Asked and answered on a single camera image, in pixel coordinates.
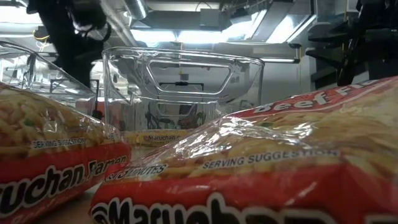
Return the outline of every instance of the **ceiling light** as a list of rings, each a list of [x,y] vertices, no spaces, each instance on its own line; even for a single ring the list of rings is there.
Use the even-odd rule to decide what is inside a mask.
[[[286,42],[286,40],[293,34],[294,25],[293,20],[290,16],[286,16],[282,22],[275,28],[271,36],[269,36],[268,44],[279,44]]]
[[[246,32],[246,35],[244,36],[244,39],[251,39],[255,33],[255,31],[257,30],[257,28],[259,27],[260,23],[262,22],[264,16],[266,16],[267,14],[267,10],[261,10],[258,13],[254,13],[252,15],[252,20],[253,23],[251,25],[251,28]]]
[[[145,42],[148,46],[157,45],[159,42],[175,41],[175,35],[167,30],[131,30],[132,35],[138,41]]]
[[[177,39],[188,44],[216,44],[221,40],[221,32],[218,31],[182,31]]]
[[[0,34],[0,38],[24,38],[33,37],[32,34]]]
[[[294,59],[288,58],[260,58],[263,62],[270,62],[270,63],[294,63]]]
[[[293,35],[291,35],[286,41],[291,42],[294,40],[301,32],[303,32],[312,22],[317,18],[316,15],[312,15]]]
[[[27,14],[26,8],[14,6],[0,6],[0,23],[3,22],[12,24],[42,24],[38,13]]]
[[[246,32],[251,27],[251,24],[252,24],[252,21],[244,21],[244,22],[232,24],[227,29],[223,30],[223,32],[222,32],[223,41],[232,39],[234,37],[239,37],[241,35],[245,35]]]
[[[207,4],[199,4],[197,2],[181,2],[181,1],[146,1],[147,6],[154,11],[190,11],[200,12],[200,9],[218,9],[218,2],[207,2]]]

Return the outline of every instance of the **red plastic wrapper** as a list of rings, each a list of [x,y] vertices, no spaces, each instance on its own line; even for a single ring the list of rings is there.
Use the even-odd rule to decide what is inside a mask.
[[[0,223],[34,222],[129,161],[117,129],[0,84]]]
[[[116,172],[100,224],[398,223],[398,78],[230,114]]]

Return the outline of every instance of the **black machine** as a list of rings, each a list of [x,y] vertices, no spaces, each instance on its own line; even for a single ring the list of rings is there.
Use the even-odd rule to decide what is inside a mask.
[[[356,67],[361,63],[378,60],[389,63],[398,59],[398,0],[358,0],[356,9],[358,17],[326,34],[308,37],[309,41],[323,46],[306,54],[335,67],[339,86],[352,83]],[[331,51],[342,49],[342,45],[341,54],[331,58]],[[384,76],[393,75],[398,75],[397,69]]]
[[[111,27],[106,22],[99,0],[29,0],[27,13],[39,13],[44,27],[37,35],[47,35],[58,53],[54,64],[90,88],[92,62],[101,58],[103,44],[110,38]],[[105,29],[103,40],[87,34],[95,29]]]

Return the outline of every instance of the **ceiling pipe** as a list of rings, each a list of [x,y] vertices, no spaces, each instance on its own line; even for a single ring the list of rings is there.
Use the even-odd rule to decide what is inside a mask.
[[[123,0],[126,10],[134,20],[141,20],[147,17],[148,9],[144,0]]]
[[[101,7],[103,11],[108,17],[108,22],[111,24],[113,30],[118,34],[120,39],[126,44],[127,46],[138,47],[139,44],[134,36],[131,34],[129,27],[127,27],[123,20],[120,18],[120,15],[115,11],[112,7],[111,2],[112,0],[103,0],[101,1]]]

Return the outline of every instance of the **wooden table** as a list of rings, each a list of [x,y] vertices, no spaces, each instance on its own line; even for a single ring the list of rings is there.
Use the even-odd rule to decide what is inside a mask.
[[[93,224],[88,216],[91,198],[100,185],[36,220],[35,224]]]

